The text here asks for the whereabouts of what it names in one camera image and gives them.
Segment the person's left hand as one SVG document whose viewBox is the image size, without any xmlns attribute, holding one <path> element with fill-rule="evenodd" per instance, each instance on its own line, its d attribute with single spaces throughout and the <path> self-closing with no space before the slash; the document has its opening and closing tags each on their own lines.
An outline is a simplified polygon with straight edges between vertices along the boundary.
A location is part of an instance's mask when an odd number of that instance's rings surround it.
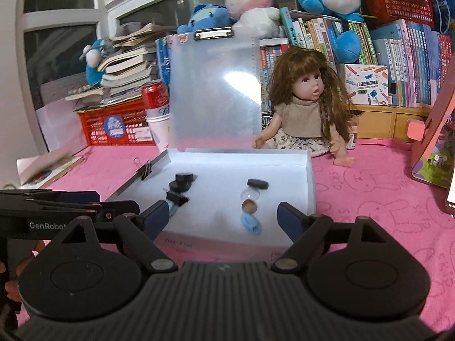
<svg viewBox="0 0 455 341">
<path fill-rule="evenodd" d="M 6 274 L 5 291 L 9 300 L 20 303 L 22 300 L 18 291 L 18 278 L 25 267 L 46 247 L 42 240 L 7 239 L 6 259 L 1 261 L 1 274 Z"/>
</svg>

